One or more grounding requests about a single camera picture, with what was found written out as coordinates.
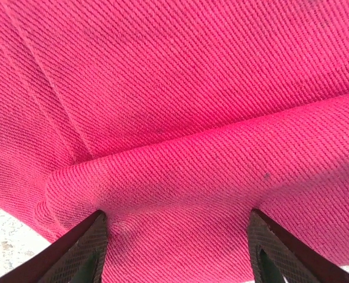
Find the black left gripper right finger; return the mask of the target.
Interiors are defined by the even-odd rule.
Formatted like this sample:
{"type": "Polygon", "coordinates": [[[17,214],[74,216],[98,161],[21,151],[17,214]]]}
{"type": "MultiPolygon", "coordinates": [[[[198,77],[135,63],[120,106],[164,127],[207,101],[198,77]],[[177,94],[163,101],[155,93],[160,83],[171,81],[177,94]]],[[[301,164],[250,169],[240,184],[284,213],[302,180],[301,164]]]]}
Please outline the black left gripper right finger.
{"type": "Polygon", "coordinates": [[[251,210],[247,234],[255,283],[349,283],[348,272],[259,209],[251,210]]]}

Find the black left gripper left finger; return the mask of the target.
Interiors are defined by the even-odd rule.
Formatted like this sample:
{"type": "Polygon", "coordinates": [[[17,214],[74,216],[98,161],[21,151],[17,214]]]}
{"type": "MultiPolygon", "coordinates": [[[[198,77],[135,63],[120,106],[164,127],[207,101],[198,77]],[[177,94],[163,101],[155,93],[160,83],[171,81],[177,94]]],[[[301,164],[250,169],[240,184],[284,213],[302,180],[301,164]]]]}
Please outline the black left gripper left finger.
{"type": "Polygon", "coordinates": [[[107,238],[106,214],[97,210],[0,283],[101,283],[107,238]]]}

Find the pink long pants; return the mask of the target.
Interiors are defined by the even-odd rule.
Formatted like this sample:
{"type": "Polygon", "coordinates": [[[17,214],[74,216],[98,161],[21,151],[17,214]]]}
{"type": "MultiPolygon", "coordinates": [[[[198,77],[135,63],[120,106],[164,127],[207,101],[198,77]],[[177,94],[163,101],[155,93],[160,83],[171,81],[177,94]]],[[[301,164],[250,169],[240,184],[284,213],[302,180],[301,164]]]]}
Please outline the pink long pants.
{"type": "Polygon", "coordinates": [[[104,283],[250,281],[253,208],[349,265],[349,0],[0,0],[0,208],[103,210],[104,283]]]}

